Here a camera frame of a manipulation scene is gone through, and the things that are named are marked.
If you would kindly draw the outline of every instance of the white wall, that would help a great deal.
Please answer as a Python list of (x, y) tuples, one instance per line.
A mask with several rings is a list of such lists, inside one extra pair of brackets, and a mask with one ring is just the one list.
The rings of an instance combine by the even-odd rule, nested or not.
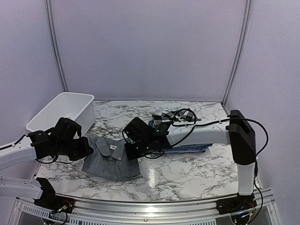
[(221, 101), (245, 0), (53, 0), (70, 91)]
[[(227, 105), (270, 135), (259, 176), (275, 193), (285, 225), (300, 219), (300, 1), (255, 0), (246, 48)], [(257, 132), (257, 146), (265, 141)]]
[[(28, 121), (62, 91), (43, 0), (0, 0), (0, 146), (27, 133)], [(32, 178), (37, 163), (0, 171)], [(0, 198), (0, 225), (7, 224), (15, 198)]]

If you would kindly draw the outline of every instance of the wire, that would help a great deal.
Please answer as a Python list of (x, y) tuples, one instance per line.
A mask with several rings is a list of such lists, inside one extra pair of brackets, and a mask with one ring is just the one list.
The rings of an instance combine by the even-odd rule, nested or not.
[(64, 212), (64, 213), (66, 214), (66, 219), (65, 219), (65, 221), (64, 221), (63, 223), (58, 224), (58, 225), (64, 225), (64, 224), (66, 224), (66, 222), (67, 222), (67, 220), (68, 220), (68, 214), (67, 214), (66, 212)]
[(62, 164), (72, 164), (72, 163), (74, 163), (75, 161), (72, 161), (72, 162), (61, 162), (61, 161), (55, 161), (56, 163), (62, 163)]
[(51, 162), (42, 162), (42, 161), (39, 161), (38, 159), (36, 159), (36, 161), (41, 163), (41, 164), (51, 164), (51, 163), (55, 163), (57, 159), (58, 159), (58, 155), (56, 155), (54, 157), (53, 161), (51, 161)]
[(261, 153), (261, 152), (265, 149), (265, 147), (268, 145), (268, 143), (269, 143), (269, 134), (268, 134), (266, 128), (265, 128), (260, 122), (258, 122), (258, 121), (256, 121), (256, 120), (253, 120), (253, 119), (248, 119), (248, 118), (231, 118), (230, 120), (246, 120), (246, 121), (250, 121), (250, 122), (256, 123), (257, 125), (259, 125), (259, 126), (263, 129), (263, 131), (264, 131), (265, 134), (266, 134), (266, 143), (265, 143), (265, 144), (263, 145), (263, 147), (257, 152), (256, 156), (258, 156), (258, 154)]
[[(19, 139), (18, 141), (16, 141), (16, 142), (14, 143), (14, 145), (18, 144), (25, 136), (26, 136), (26, 135), (23, 135), (22, 137), (20, 137), (20, 139)], [(8, 149), (8, 148), (10, 148), (10, 147), (12, 147), (12, 146), (13, 146), (13, 145), (10, 144), (10, 145), (7, 145), (7, 146), (4, 146), (4, 147), (0, 148), (0, 150)]]
[(216, 120), (216, 121), (212, 121), (210, 123), (205, 123), (205, 124), (196, 124), (195, 127), (205, 127), (205, 126), (209, 126), (209, 125), (216, 124), (216, 123), (226, 122), (229, 120), (230, 120), (230, 118), (223, 119), (223, 120)]
[(70, 208), (72, 207), (72, 204), (69, 201), (67, 201), (67, 200), (63, 201), (62, 203), (69, 203), (69, 207)]
[(191, 109), (189, 109), (189, 108), (184, 108), (184, 109), (180, 109), (180, 110), (177, 110), (177, 111), (175, 111), (174, 112), (174, 115), (171, 117), (171, 124), (172, 124), (172, 126), (174, 126), (174, 127), (182, 127), (182, 126), (185, 126), (185, 124), (181, 124), (181, 125), (174, 125), (174, 121), (175, 121), (175, 119), (176, 119), (176, 115), (178, 115), (178, 116), (180, 116), (179, 115), (179, 113), (180, 112), (182, 112), (182, 111), (189, 111), (189, 112), (191, 112), (192, 114), (193, 114), (193, 118), (194, 118), (194, 125), (196, 124), (196, 122), (197, 122), (197, 116), (196, 116), (196, 114), (194, 113), (194, 111), (193, 110), (191, 110)]
[(262, 191), (261, 191), (261, 190), (258, 188), (258, 186), (256, 185), (255, 179), (254, 179), (254, 186), (256, 187), (256, 189), (258, 190), (259, 194), (261, 195), (261, 198), (262, 198), (262, 204), (261, 204), (261, 206), (260, 206), (259, 211), (257, 212), (257, 214), (253, 217), (253, 219), (252, 219), (248, 224), (252, 223), (252, 222), (256, 219), (256, 217), (258, 216), (258, 214), (261, 212), (261, 210), (262, 210), (262, 208), (263, 208), (263, 194), (262, 194)]
[(252, 203), (250, 203), (250, 205), (252, 206), (252, 208), (253, 208), (253, 211), (252, 211), (252, 213), (255, 213), (256, 212), (256, 208), (255, 208), (255, 206), (252, 204)]
[(41, 215), (41, 214), (40, 214), (40, 218), (41, 218), (43, 224), (49, 224), (49, 225), (64, 225), (64, 224), (66, 224), (66, 222), (67, 222), (67, 220), (68, 220), (68, 214), (67, 214), (65, 211), (63, 211), (63, 212), (66, 214), (66, 218), (65, 218), (65, 221), (62, 222), (61, 224), (57, 224), (56, 222), (54, 222), (54, 223), (46, 222), (46, 221), (44, 221), (44, 219), (42, 218), (42, 215)]
[(42, 161), (39, 161), (39, 160), (37, 160), (37, 159), (36, 159), (36, 161), (38, 161), (38, 162), (41, 163), (41, 164), (51, 164), (51, 163), (72, 164), (72, 163), (74, 163), (74, 161), (72, 161), (72, 162), (61, 162), (61, 161), (57, 161), (58, 156), (59, 156), (59, 155), (55, 155), (53, 161), (51, 161), (51, 162), (42, 162)]
[(148, 158), (148, 159), (156, 159), (156, 158), (160, 158), (162, 157), (162, 155), (164, 154), (165, 152), (163, 151), (159, 156), (155, 156), (155, 157), (148, 157), (148, 156), (144, 156), (145, 158)]

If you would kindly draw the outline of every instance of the shirt collar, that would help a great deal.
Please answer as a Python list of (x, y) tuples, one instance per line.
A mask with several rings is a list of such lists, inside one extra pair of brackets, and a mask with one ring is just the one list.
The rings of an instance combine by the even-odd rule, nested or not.
[(100, 151), (101, 155), (111, 156), (116, 160), (122, 160), (123, 153), (124, 153), (124, 144), (125, 144), (124, 142), (125, 142), (124, 140), (120, 141), (119, 144), (117, 145), (117, 148), (113, 150), (112, 153), (107, 147), (107, 143), (103, 137), (98, 138), (98, 140), (96, 141), (96, 146)]

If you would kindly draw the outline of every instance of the gray shirt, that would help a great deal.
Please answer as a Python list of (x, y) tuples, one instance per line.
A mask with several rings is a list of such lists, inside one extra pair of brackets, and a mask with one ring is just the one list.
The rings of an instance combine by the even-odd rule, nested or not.
[(128, 161), (124, 140), (88, 135), (94, 153), (84, 160), (82, 171), (109, 180), (124, 180), (140, 175), (137, 159)]

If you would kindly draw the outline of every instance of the plaid fabric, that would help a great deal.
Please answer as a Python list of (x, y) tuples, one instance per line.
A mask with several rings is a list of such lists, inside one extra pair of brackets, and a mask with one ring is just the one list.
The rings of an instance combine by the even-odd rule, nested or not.
[[(152, 120), (148, 122), (149, 126), (154, 127), (154, 123)], [(173, 147), (171, 149), (161, 149), (159, 151), (154, 151), (153, 153), (192, 153), (192, 152), (205, 152), (208, 147), (212, 146), (212, 144), (187, 144), (179, 147)]]
[[(161, 122), (167, 122), (170, 121), (170, 119), (174, 116), (174, 111), (171, 112), (162, 112), (161, 115), (153, 114), (153, 123), (155, 127), (157, 127)], [(192, 122), (194, 121), (194, 116), (190, 111), (181, 111), (178, 113), (180, 116), (176, 116), (174, 121), (188, 121)]]

